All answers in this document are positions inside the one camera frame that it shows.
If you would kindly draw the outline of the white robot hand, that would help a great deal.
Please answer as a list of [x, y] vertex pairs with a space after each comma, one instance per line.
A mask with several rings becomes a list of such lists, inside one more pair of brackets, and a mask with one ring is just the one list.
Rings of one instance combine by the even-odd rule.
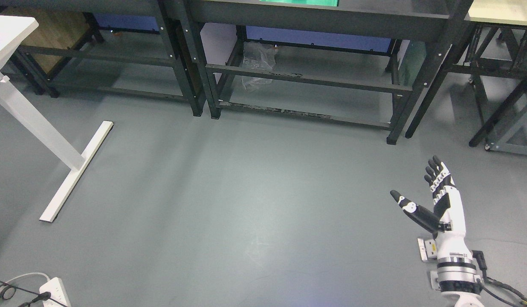
[[434, 209], [445, 209], [438, 218], [424, 206], [402, 196], [398, 191], [391, 190], [390, 195], [404, 214], [429, 233], [438, 234], [435, 238], [437, 244], [437, 258], [463, 257], [472, 260], [473, 256], [466, 246], [466, 219], [460, 191], [456, 188], [452, 175], [441, 159], [433, 155], [425, 167], [425, 181], [431, 190]]

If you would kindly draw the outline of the robot forearm wrist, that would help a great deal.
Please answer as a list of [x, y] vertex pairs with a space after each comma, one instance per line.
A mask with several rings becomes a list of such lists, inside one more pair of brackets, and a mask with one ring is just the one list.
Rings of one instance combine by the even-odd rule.
[[438, 256], [436, 269], [429, 273], [431, 287], [440, 291], [447, 307], [483, 307], [481, 277], [470, 253]]

